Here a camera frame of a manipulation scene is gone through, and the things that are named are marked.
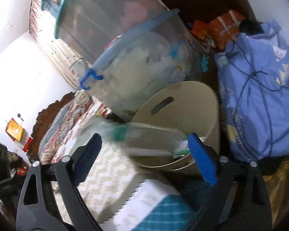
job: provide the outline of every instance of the corrugated metal sheet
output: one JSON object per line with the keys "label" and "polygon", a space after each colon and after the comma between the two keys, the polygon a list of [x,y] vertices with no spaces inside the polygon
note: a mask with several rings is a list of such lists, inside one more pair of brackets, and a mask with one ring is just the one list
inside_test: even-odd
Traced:
{"label": "corrugated metal sheet", "polygon": [[73,88],[78,83],[69,67],[81,56],[75,53],[64,41],[54,38],[55,19],[40,9],[41,0],[31,0],[29,32],[44,55]]}

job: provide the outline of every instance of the blue plastic latch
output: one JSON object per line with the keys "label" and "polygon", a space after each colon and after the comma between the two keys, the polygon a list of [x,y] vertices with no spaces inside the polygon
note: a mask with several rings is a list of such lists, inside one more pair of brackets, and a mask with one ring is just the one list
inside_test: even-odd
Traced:
{"label": "blue plastic latch", "polygon": [[85,87],[85,86],[84,86],[85,81],[86,81],[90,76],[93,76],[93,78],[96,79],[96,80],[102,80],[102,79],[104,79],[104,76],[102,76],[102,75],[97,75],[93,69],[88,69],[88,71],[83,75],[83,77],[82,77],[82,78],[80,79],[80,81],[79,81],[79,86],[80,86],[82,89],[84,89],[84,90],[90,90],[90,89],[91,89],[91,87]]}
{"label": "blue plastic latch", "polygon": [[217,183],[216,167],[209,154],[205,151],[204,144],[195,133],[188,136],[187,142],[190,153],[203,179],[214,186]]}

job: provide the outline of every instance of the silver screw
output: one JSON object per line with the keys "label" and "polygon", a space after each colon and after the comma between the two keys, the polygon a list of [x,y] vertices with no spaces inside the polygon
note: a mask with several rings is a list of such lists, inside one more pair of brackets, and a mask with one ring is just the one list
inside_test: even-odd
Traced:
{"label": "silver screw", "polygon": [[250,164],[252,167],[257,167],[257,163],[256,163],[255,161],[251,161],[249,164]]}
{"label": "silver screw", "polygon": [[227,157],[220,157],[219,159],[221,162],[223,163],[227,163],[228,162],[228,158]]}
{"label": "silver screw", "polygon": [[61,159],[61,161],[62,162],[68,162],[68,161],[70,161],[70,157],[69,156],[64,156],[64,157],[62,157],[62,159]]}
{"label": "silver screw", "polygon": [[34,163],[32,163],[32,166],[37,167],[38,165],[40,165],[39,161],[35,161]]}

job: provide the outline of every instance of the wooden furniture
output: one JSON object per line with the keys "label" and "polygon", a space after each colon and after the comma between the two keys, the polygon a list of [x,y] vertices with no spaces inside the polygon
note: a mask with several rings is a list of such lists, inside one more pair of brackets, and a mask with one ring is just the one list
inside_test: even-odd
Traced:
{"label": "wooden furniture", "polygon": [[41,112],[39,112],[38,117],[36,118],[36,124],[32,129],[31,137],[33,140],[28,146],[29,154],[32,154],[35,158],[39,159],[38,151],[42,138],[50,128],[60,109],[65,104],[70,102],[74,98],[74,95],[74,92],[70,92],[63,96],[60,101],[55,101],[54,103],[50,104],[47,109],[43,109]]}

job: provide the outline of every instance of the clear plastic container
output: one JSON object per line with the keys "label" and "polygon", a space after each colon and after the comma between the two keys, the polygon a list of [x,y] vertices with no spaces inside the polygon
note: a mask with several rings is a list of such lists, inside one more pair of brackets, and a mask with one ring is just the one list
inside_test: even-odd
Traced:
{"label": "clear plastic container", "polygon": [[96,60],[80,87],[129,122],[160,90],[199,80],[200,48],[178,11],[164,12],[123,34]]}
{"label": "clear plastic container", "polygon": [[166,8],[159,0],[42,0],[56,18],[54,35],[90,63],[117,36]]}

